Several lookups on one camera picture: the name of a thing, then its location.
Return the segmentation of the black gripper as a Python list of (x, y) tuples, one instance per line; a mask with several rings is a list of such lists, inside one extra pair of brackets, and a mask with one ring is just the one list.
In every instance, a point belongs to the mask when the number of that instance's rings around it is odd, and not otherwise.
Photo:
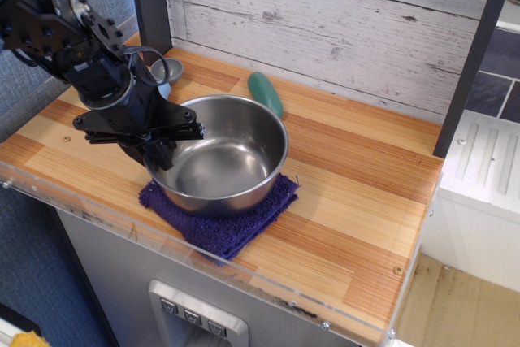
[(91, 144), (118, 143), (143, 167), (168, 171), (176, 141), (203, 138), (195, 111), (169, 102), (156, 87), (83, 82), (75, 89), (88, 111), (73, 120), (74, 128)]

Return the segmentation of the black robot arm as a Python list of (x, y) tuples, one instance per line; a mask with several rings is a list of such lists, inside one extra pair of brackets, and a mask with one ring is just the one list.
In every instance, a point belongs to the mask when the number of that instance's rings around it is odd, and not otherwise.
[(121, 31), (86, 0), (1, 0), (1, 47), (71, 84), (87, 112), (73, 126), (91, 144), (119, 145), (140, 164), (173, 166), (177, 141), (201, 140), (195, 111), (169, 102)]

